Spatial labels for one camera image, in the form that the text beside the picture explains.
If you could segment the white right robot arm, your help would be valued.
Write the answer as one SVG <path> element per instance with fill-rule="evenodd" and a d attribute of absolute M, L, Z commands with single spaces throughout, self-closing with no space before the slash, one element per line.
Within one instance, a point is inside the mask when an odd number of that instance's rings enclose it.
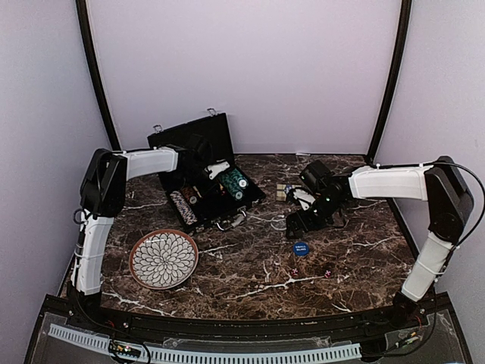
<path fill-rule="evenodd" d="M 444 273 L 454 251 L 469 233 L 465 230 L 474 197 L 462 177 L 464 167 L 448 156 L 410 165 L 364 165 L 334 174 L 320 160 L 300 173 L 308 198 L 286 217 L 288 238 L 301 238 L 330 225 L 333 214 L 351 199 L 416 199 L 428 204 L 427 239 L 410 274 L 396 294 L 400 300 L 387 312 L 392 328 L 402 329 L 416 316 L 421 300 Z"/>

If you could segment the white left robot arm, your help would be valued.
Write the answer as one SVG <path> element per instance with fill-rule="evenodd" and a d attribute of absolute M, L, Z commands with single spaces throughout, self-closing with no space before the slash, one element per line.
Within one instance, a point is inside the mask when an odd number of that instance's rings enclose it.
<path fill-rule="evenodd" d="M 131 152 L 97 149 L 81 183 L 80 207 L 73 214 L 80 226 L 71 276 L 76 292 L 90 296 L 101 291 L 105 244 L 114 218 L 124 207 L 127 181 L 177 170 L 213 181 L 229 167 L 230 160 L 214 157 L 211 144 L 197 134 L 182 145 L 168 143 Z"/>

